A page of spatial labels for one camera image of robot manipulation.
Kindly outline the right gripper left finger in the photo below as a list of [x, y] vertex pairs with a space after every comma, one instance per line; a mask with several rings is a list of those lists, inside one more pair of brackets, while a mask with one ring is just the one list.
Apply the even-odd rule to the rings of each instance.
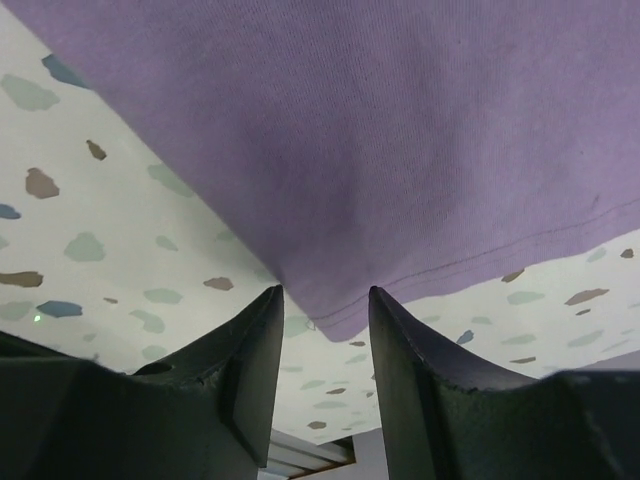
[[281, 286], [131, 375], [1, 337], [5, 479], [253, 479], [267, 463]]

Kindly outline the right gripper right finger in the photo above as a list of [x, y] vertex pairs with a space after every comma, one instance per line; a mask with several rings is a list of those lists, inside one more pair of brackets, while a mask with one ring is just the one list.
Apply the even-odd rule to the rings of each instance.
[[635, 479], [639, 375], [495, 365], [369, 292], [369, 333], [392, 479]]

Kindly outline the purple t shirt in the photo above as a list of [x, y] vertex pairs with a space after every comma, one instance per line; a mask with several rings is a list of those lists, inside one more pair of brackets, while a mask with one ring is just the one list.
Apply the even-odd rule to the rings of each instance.
[[10, 1], [331, 340], [639, 226], [635, 1]]

